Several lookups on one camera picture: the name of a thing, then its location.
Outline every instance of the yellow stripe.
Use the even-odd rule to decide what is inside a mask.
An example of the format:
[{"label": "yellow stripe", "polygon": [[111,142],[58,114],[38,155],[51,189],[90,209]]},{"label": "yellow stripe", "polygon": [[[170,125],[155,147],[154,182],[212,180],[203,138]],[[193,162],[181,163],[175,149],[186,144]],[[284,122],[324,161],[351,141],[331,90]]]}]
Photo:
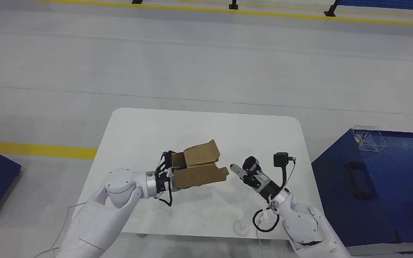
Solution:
[{"label": "yellow stripe", "polygon": [[41,1],[49,2],[49,3],[66,3],[66,4],[77,4],[77,5],[98,5],[98,6],[142,8],[142,9],[154,9],[154,10],[176,10],[176,11],[189,11],[189,12],[214,12],[214,13],[223,13],[223,14],[244,14],[244,15],[258,15],[258,16],[286,17],[286,18],[307,19],[307,20],[344,21],[344,22],[352,22],[352,23],[377,23],[377,24],[409,25],[409,26],[413,25],[413,21],[362,19],[362,18],[350,18],[350,17],[326,17],[324,15],[286,14],[286,13],[276,13],[276,12],[262,12],[262,11],[251,11],[251,10],[229,10],[229,9],[216,9],[216,8],[191,7],[191,6],[133,5],[129,3],[111,3],[111,2],[83,1],[83,0],[41,0]]},{"label": "yellow stripe", "polygon": [[0,154],[94,159],[96,153],[97,149],[93,148],[0,142]]},{"label": "yellow stripe", "polygon": [[[197,1],[197,0],[178,0],[180,3],[193,3],[193,4],[204,4],[204,5],[228,5],[224,2],[214,2],[214,1]],[[310,7],[295,7],[295,6],[281,6],[281,5],[257,5],[257,4],[243,4],[239,3],[239,6],[250,6],[250,7],[263,7],[263,8],[275,8],[275,9],[285,9],[285,10],[300,10],[309,12],[324,12],[327,9],[321,8],[310,8]],[[350,11],[350,10],[336,10],[336,14],[367,14],[367,15],[385,15],[385,16],[397,16],[397,17],[413,17],[413,14],[403,14],[394,12],[365,12],[365,11]]]}]

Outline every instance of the concrete floor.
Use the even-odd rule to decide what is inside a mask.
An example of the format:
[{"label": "concrete floor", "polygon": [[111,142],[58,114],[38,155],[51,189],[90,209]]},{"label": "concrete floor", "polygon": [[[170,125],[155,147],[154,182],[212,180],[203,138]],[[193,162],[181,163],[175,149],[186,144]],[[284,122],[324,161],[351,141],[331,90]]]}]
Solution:
[{"label": "concrete floor", "polygon": [[[23,0],[0,8],[0,141],[97,148],[119,107],[296,117],[312,160],[355,124],[413,132],[413,27]],[[92,162],[9,157],[26,171],[0,210],[0,256],[30,258],[53,243]],[[296,257],[277,241],[130,234],[104,257],[261,251]]]}]

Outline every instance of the transparent container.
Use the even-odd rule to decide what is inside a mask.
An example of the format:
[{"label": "transparent container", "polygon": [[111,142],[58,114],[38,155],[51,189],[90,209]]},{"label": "transparent container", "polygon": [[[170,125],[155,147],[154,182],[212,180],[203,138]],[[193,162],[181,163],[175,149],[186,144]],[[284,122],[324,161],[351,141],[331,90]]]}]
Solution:
[{"label": "transparent container", "polygon": [[353,134],[361,151],[380,152],[387,147],[386,141],[376,126],[356,125],[353,127]]}]

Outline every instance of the cardboard box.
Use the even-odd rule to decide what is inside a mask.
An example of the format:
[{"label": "cardboard box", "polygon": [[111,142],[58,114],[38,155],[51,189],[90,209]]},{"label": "cardboard box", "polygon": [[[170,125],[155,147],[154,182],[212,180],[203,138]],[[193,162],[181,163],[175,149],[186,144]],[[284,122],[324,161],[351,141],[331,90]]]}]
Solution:
[{"label": "cardboard box", "polygon": [[174,187],[189,188],[227,179],[227,168],[218,168],[219,150],[214,140],[172,154]]}]

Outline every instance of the blue cabinet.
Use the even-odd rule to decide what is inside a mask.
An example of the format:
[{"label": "blue cabinet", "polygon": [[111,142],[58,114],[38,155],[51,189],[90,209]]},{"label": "blue cabinet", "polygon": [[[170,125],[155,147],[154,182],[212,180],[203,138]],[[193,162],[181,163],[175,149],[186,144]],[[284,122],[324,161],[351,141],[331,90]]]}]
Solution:
[{"label": "blue cabinet", "polygon": [[0,155],[0,199],[7,192],[14,178],[20,174],[21,165]]},{"label": "blue cabinet", "polygon": [[324,213],[344,245],[413,243],[413,134],[381,132],[362,152],[352,130],[313,163]]}]

